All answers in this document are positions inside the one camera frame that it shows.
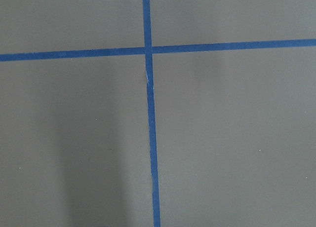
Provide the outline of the blue tape strip lengthwise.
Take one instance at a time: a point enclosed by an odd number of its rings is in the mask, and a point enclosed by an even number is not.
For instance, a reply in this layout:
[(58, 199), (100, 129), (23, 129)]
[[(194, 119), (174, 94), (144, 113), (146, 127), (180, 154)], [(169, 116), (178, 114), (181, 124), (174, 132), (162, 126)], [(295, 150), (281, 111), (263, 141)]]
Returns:
[(147, 76), (147, 104), (149, 123), (149, 144), (152, 177), (152, 203), (153, 203), (153, 226), (159, 227), (160, 205), (159, 205), (159, 182), (158, 182), (158, 156), (156, 137), (156, 115), (154, 95), (154, 71), (153, 71), (153, 47), (151, 29), (151, 8), (150, 0), (143, 2), (143, 23), (144, 23), (144, 44), (145, 44), (145, 67)]

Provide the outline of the blue tape strip crosswise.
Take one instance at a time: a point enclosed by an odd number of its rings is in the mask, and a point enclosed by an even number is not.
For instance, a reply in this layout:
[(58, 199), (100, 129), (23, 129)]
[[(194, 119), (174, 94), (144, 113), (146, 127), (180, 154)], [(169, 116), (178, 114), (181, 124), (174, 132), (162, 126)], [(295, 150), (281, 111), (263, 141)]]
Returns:
[[(212, 43), (212, 44), (153, 46), (151, 52), (153, 54), (165, 54), (165, 53), (225, 51), (225, 50), (245, 50), (245, 49), (265, 49), (265, 48), (313, 47), (315, 45), (316, 45), (315, 39), (291, 39), (291, 40), (269, 40), (269, 41), (225, 42), (225, 43)], [(10, 61), (105, 57), (105, 56), (144, 55), (145, 50), (146, 50), (145, 47), (126, 47), (126, 48), (66, 50), (66, 51), (50, 51), (50, 52), (11, 53), (11, 54), (1, 54), (0, 60), (2, 62), (10, 62)]]

